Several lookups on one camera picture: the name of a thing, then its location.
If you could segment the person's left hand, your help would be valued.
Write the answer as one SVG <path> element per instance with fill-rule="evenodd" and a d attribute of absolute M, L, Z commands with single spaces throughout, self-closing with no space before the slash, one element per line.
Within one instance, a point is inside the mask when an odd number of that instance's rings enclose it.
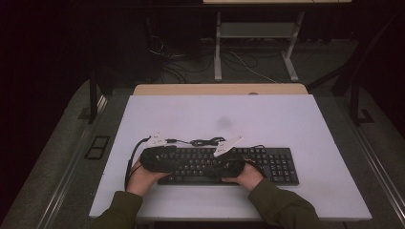
<path fill-rule="evenodd" d="M 167 173 L 148 171 L 139 161 L 137 161 L 131 169 L 131 175 L 125 191 L 144 197 L 159 179 L 166 176 Z"/>

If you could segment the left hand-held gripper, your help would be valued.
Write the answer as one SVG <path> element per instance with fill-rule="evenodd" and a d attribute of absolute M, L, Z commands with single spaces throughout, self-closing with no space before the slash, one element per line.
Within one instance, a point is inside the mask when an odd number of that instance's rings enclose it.
<path fill-rule="evenodd" d="M 139 157 L 140 164 L 154 173 L 173 173 L 178 163 L 170 159 L 176 153 L 175 146 L 167 146 L 167 141 L 159 134 L 151 135 Z"/>

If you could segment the white metal desk frame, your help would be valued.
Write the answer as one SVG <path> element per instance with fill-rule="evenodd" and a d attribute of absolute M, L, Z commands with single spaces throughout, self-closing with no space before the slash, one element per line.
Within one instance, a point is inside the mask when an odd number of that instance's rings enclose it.
<path fill-rule="evenodd" d="M 349 4 L 352 0 L 202 0 L 204 6 L 258 7 L 260 10 L 271 7 L 329 7 Z M 214 54 L 214 79 L 222 80 L 221 40 L 223 38 L 287 38 L 288 47 L 281 52 L 288 77 L 298 81 L 299 77 L 291 62 L 291 55 L 305 16 L 304 10 L 298 10 L 292 22 L 224 22 L 223 10 L 216 10 L 216 34 Z"/>

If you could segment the black computer keyboard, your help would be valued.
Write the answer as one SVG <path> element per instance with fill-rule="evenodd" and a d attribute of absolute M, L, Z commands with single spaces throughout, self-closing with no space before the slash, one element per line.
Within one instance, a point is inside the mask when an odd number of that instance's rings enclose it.
<path fill-rule="evenodd" d="M 232 149 L 268 178 L 280 186 L 296 186 L 299 179 L 295 169 L 290 148 L 266 148 L 258 145 L 248 148 Z M 161 178 L 159 185 L 225 185 L 212 169 L 216 162 L 214 148 L 177 148 L 170 159 L 179 165 L 173 174 Z"/>

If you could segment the metal floor rail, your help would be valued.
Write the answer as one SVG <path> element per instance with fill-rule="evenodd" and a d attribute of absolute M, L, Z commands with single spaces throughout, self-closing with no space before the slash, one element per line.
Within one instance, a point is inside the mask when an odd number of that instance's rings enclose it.
<path fill-rule="evenodd" d="M 405 197 L 390 178 L 365 133 L 348 122 L 352 145 L 344 153 L 354 181 L 375 224 L 397 224 L 405 228 Z"/>
<path fill-rule="evenodd" d="M 106 104 L 103 95 L 97 96 L 97 112 Z M 75 179 L 78 164 L 93 137 L 97 118 L 90 124 L 90 98 L 73 97 L 57 124 L 38 167 L 44 190 L 50 191 L 35 229 L 50 229 Z"/>

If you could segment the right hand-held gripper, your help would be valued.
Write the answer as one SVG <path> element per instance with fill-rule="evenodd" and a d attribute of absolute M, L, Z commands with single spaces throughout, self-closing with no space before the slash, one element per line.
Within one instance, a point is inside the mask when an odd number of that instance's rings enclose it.
<path fill-rule="evenodd" d="M 243 140 L 242 136 L 220 141 L 213 153 L 216 162 L 212 165 L 217 177 L 237 177 L 245 167 L 245 160 L 232 149 Z"/>

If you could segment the person's right hand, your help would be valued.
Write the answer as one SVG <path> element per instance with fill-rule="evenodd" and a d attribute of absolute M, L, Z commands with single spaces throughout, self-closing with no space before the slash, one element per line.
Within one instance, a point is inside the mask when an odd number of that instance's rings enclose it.
<path fill-rule="evenodd" d="M 251 192 L 263 179 L 263 175 L 256 168 L 246 163 L 243 171 L 237 177 L 223 177 L 222 181 L 237 183 Z"/>

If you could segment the black floor socket frames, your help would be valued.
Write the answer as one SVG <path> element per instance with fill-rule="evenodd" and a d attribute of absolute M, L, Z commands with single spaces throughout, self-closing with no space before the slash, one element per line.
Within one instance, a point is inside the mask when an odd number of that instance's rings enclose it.
<path fill-rule="evenodd" d="M 110 137 L 107 135 L 97 135 L 93 142 L 86 152 L 84 158 L 89 160 L 100 160 L 103 158 L 103 155 L 108 146 Z"/>

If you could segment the black metal stand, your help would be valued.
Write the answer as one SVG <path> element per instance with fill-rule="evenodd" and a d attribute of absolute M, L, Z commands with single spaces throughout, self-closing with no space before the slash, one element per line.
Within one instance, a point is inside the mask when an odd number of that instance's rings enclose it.
<path fill-rule="evenodd" d="M 90 117 L 89 123 L 92 124 L 97 116 L 97 84 L 96 76 L 91 73 L 89 78 L 89 93 L 90 93 Z"/>
<path fill-rule="evenodd" d="M 335 78 L 336 81 L 330 91 L 335 96 L 343 96 L 347 90 L 350 90 L 350 118 L 356 126 L 371 121 L 369 116 L 365 116 L 364 118 L 358 116 L 361 81 L 359 71 L 365 65 L 367 57 L 383 36 L 384 32 L 392 25 L 398 16 L 399 13 L 386 19 L 375 32 L 370 33 L 367 38 L 361 41 L 346 63 L 306 86 L 306 89 L 310 92 Z"/>

